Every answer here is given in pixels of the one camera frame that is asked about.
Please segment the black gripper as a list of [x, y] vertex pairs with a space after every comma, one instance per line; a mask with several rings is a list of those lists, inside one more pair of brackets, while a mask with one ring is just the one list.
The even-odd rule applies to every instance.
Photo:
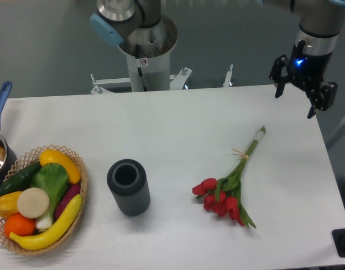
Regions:
[[[287, 55], [275, 59], [269, 78], [276, 88], [275, 98], [283, 95], [287, 83], [292, 83], [306, 92], [311, 103], [307, 118], [311, 119], [317, 111], [326, 111], [333, 105], [338, 84], [323, 80], [332, 51], [308, 54], [307, 49], [307, 40], [298, 41], [293, 47], [290, 59]], [[285, 76], [282, 76], [283, 68], [287, 71]]]

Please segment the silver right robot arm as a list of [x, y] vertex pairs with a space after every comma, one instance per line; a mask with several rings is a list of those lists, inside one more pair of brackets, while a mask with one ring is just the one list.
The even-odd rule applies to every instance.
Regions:
[[345, 20], [345, 1], [262, 1], [301, 17], [290, 56], [275, 59], [269, 78], [280, 97], [287, 83], [302, 90], [310, 100], [307, 117], [325, 111], [334, 102], [336, 82], [326, 82], [324, 73]]

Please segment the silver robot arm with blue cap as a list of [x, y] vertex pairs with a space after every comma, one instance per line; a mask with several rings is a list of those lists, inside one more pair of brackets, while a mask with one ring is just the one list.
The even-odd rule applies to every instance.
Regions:
[[162, 14], [161, 1], [97, 1], [90, 25], [103, 41], [138, 59], [162, 56], [178, 39], [175, 24]]

